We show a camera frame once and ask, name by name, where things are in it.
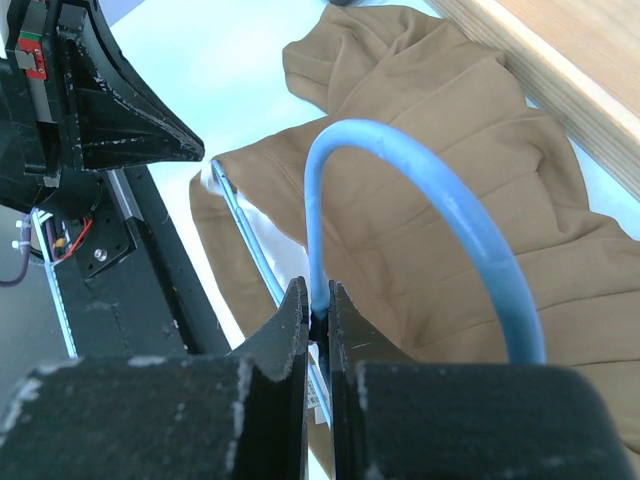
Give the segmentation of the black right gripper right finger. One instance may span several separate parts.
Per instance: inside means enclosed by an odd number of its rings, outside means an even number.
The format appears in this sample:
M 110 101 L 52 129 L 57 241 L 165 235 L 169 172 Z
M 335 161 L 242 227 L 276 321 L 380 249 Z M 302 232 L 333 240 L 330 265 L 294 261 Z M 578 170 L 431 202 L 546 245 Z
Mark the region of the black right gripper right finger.
M 604 402 L 550 366 L 413 361 L 329 285 L 336 479 L 631 479 Z

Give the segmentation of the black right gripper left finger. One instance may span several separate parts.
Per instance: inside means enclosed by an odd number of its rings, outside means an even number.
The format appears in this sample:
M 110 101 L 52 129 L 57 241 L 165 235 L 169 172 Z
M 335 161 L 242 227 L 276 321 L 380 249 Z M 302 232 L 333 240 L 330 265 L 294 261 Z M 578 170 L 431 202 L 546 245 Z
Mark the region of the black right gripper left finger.
M 227 355 L 44 364 L 1 418 L 5 479 L 304 479 L 308 294 Z

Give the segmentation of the light blue wire hanger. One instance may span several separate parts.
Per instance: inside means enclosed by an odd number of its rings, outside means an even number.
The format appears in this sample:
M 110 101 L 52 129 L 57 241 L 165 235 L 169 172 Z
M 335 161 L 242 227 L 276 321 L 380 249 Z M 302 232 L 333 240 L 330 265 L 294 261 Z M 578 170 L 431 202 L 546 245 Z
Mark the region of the light blue wire hanger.
M 512 364 L 543 364 L 545 340 L 536 305 L 511 248 L 481 202 L 433 152 L 403 132 L 379 122 L 348 119 L 324 129 L 311 144 L 303 198 L 312 326 L 329 325 L 330 282 L 325 272 L 322 214 L 323 172 L 343 147 L 365 150 L 401 172 L 435 208 L 471 259 L 500 323 Z

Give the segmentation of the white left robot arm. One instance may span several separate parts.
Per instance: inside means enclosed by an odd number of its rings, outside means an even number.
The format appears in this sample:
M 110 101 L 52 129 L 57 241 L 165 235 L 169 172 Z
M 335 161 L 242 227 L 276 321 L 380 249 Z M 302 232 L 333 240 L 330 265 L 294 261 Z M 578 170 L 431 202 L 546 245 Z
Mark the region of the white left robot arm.
M 2 205 L 76 219 L 98 205 L 106 171 L 203 156 L 125 58 L 99 2 L 2 2 Z

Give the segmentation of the tan brown skirt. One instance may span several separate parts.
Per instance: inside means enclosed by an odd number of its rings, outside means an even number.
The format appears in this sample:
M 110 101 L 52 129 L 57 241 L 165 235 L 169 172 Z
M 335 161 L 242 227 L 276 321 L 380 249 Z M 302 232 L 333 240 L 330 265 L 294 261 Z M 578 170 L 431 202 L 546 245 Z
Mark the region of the tan brown skirt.
M 247 338 L 311 323 L 333 476 L 637 478 L 639 245 L 502 53 L 330 5 L 283 64 L 323 116 L 209 162 L 191 212 Z

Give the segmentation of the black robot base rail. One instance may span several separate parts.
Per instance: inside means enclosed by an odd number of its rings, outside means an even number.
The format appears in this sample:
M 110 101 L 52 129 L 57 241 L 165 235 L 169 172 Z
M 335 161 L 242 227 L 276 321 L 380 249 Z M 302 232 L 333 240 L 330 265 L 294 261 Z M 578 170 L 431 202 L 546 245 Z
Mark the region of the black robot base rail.
M 55 265 L 78 356 L 229 353 L 149 169 L 102 186 L 84 244 Z

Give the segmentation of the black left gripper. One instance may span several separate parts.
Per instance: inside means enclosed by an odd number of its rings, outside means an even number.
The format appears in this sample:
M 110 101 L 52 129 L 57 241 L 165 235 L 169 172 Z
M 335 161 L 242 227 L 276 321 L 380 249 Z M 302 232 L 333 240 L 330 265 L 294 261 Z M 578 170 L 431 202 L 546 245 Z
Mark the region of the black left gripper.
M 200 137 L 125 58 L 97 1 L 1 3 L 2 176 L 70 180 L 73 168 L 203 156 Z

